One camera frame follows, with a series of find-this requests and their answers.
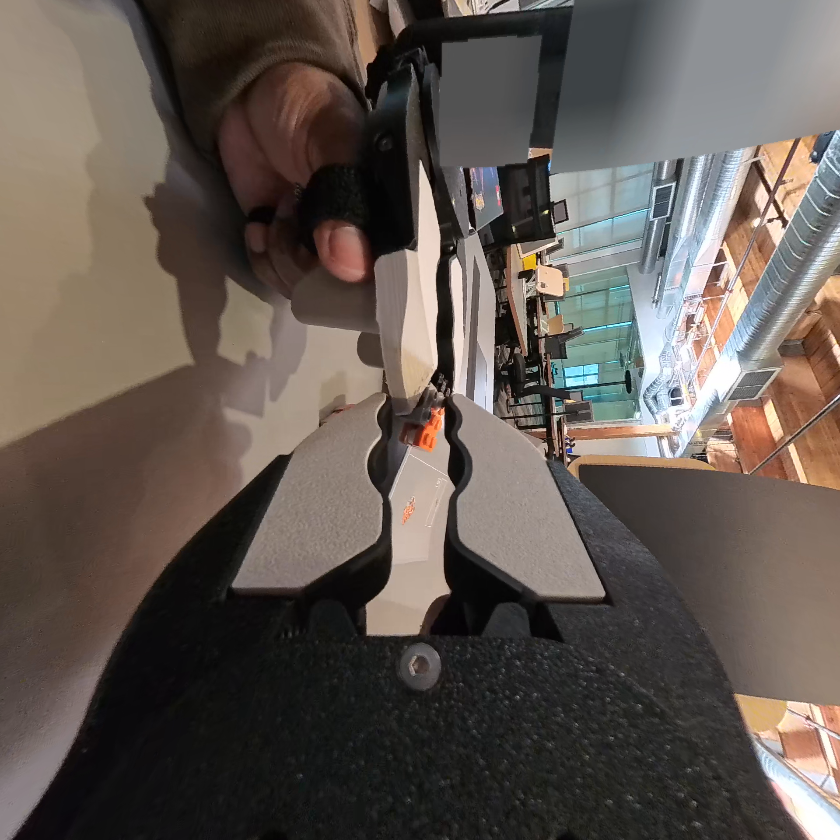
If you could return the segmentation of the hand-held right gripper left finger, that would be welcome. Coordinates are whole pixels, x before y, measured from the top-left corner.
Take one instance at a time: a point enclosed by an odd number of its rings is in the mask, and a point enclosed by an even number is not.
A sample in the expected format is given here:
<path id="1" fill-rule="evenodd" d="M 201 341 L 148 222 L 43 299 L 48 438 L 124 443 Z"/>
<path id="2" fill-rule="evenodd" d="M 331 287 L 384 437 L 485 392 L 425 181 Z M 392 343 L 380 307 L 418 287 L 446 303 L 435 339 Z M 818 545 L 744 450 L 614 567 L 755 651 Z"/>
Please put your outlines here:
<path id="1" fill-rule="evenodd" d="M 391 510 L 377 460 L 388 398 L 333 416 L 290 455 L 232 589 L 240 595 L 374 597 L 391 567 Z M 374 456 L 374 472 L 369 463 Z"/>

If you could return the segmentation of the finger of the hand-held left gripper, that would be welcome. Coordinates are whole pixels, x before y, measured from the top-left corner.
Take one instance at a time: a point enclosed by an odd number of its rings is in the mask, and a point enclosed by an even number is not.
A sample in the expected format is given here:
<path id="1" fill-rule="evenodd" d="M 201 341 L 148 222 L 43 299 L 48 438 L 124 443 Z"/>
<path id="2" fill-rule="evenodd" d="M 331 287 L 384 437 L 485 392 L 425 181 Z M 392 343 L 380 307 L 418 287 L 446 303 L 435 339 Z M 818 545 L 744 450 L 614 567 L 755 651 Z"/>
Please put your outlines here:
<path id="1" fill-rule="evenodd" d="M 432 383 L 444 397 L 451 396 L 455 384 L 455 310 L 452 276 L 453 268 L 457 266 L 456 253 L 443 253 L 437 263 L 435 279 L 437 367 Z"/>
<path id="2" fill-rule="evenodd" d="M 416 173 L 416 246 L 383 255 L 374 263 L 381 355 L 387 388 L 395 403 L 418 402 L 438 367 L 440 232 L 433 189 L 422 163 L 416 165 Z"/>

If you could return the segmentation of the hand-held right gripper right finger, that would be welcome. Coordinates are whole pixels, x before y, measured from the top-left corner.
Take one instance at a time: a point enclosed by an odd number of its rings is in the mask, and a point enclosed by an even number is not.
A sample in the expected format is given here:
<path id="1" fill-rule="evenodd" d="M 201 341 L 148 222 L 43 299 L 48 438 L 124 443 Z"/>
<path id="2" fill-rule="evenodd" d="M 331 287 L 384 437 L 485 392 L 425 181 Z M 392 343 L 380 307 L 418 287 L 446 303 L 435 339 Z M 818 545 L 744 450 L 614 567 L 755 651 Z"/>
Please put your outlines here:
<path id="1" fill-rule="evenodd" d="M 599 604 L 605 588 L 550 464 L 522 432 L 463 395 L 447 406 L 460 468 L 444 563 L 453 593 Z"/>

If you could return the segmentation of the orange grey black brick cluster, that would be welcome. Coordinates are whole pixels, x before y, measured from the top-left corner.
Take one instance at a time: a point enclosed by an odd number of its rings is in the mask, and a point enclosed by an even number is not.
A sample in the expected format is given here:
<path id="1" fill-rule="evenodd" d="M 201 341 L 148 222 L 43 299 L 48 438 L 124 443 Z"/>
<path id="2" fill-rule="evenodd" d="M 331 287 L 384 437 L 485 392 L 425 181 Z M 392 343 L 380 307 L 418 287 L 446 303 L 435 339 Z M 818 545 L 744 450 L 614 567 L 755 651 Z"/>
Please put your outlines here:
<path id="1" fill-rule="evenodd" d="M 400 416 L 397 437 L 403 445 L 431 453 L 444 426 L 445 394 L 430 384 L 420 395 L 415 407 L 407 415 Z"/>

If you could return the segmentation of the person's left forearm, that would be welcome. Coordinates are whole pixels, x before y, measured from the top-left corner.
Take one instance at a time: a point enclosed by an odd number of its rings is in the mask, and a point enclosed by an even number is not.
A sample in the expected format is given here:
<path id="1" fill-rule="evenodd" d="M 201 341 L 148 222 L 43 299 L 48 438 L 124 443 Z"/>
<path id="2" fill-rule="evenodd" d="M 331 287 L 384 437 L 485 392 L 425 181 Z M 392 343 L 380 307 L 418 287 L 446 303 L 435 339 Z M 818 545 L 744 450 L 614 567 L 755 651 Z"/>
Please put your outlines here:
<path id="1" fill-rule="evenodd" d="M 169 58 L 186 127 L 213 153 L 226 108 L 265 71 L 301 64 L 364 102 L 352 2 L 142 1 Z"/>

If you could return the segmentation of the grey desk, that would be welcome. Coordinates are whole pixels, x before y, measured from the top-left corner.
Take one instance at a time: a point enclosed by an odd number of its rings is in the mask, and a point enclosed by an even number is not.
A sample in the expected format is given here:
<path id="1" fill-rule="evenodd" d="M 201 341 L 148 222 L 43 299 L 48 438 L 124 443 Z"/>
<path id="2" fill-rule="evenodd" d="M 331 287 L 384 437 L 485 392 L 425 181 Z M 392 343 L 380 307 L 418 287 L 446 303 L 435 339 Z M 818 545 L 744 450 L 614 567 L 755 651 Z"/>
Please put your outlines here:
<path id="1" fill-rule="evenodd" d="M 181 547 L 382 384 L 254 285 L 134 2 L 2 2 L 2 838 Z"/>

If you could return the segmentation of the person's left hand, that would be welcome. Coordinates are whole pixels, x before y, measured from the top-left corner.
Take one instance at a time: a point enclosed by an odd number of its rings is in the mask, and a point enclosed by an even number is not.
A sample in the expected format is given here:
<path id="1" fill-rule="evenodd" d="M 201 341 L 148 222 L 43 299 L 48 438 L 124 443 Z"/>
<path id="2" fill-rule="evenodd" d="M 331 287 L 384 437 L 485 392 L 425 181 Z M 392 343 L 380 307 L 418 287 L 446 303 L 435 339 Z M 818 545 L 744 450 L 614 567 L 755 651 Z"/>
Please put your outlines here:
<path id="1" fill-rule="evenodd" d="M 365 112 L 339 78 L 302 64 L 268 69 L 225 111 L 217 151 L 246 215 L 245 252 L 257 277 L 284 297 L 320 264 L 337 279 L 366 282 L 373 258 L 364 234 L 342 220 L 313 232 L 313 255 L 299 241 L 297 187 L 325 165 L 356 162 Z"/>

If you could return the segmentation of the black office chair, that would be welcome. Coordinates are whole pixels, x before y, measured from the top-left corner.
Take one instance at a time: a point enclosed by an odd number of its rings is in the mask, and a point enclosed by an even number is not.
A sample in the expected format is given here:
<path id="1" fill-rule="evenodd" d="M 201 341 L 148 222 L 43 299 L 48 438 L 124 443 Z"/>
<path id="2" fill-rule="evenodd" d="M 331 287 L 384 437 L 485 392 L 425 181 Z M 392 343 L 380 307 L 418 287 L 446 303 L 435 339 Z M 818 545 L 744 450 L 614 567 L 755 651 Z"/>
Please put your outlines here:
<path id="1" fill-rule="evenodd" d="M 565 399 L 565 391 L 553 388 L 550 385 L 531 383 L 528 381 L 527 362 L 521 353 L 514 353 L 510 360 L 502 365 L 499 370 L 499 377 L 502 386 L 514 400 L 521 400 L 528 396 L 549 397 L 554 399 Z"/>

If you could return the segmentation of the silver ventilation duct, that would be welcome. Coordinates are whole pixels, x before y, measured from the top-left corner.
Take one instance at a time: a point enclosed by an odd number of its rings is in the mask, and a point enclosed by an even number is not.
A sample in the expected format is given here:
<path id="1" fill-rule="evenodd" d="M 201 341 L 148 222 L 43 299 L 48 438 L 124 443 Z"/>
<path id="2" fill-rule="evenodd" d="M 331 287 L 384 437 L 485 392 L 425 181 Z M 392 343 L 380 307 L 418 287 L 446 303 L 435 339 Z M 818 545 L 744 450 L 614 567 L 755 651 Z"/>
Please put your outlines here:
<path id="1" fill-rule="evenodd" d="M 780 346 L 838 262 L 836 131 L 695 404 L 669 431 L 674 457 L 713 434 L 736 403 L 765 392 L 781 371 Z"/>

